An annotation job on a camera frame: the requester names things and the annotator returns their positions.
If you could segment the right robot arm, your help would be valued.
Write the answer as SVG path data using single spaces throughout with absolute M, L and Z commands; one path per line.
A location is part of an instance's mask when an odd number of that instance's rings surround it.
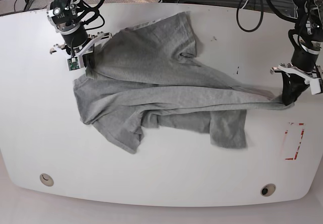
M 62 54 L 69 71 L 94 69 L 95 45 L 112 37 L 102 31 L 96 35 L 88 33 L 105 25 L 99 10 L 104 1 L 99 0 L 97 5 L 90 6 L 84 0 L 54 0 L 47 6 L 47 19 L 64 40 L 62 45 L 54 44 L 49 53 Z

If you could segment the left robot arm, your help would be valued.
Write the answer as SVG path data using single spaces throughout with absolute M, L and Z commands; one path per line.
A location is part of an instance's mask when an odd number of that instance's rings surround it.
M 271 69 L 271 73 L 282 75 L 284 105 L 294 103 L 306 89 L 313 95 L 322 93 L 322 67 L 316 63 L 322 45 L 322 0 L 292 1 L 296 6 L 296 18 L 284 16 L 271 0 L 266 0 L 279 18 L 294 23 L 294 29 L 288 32 L 294 47 L 291 61 Z

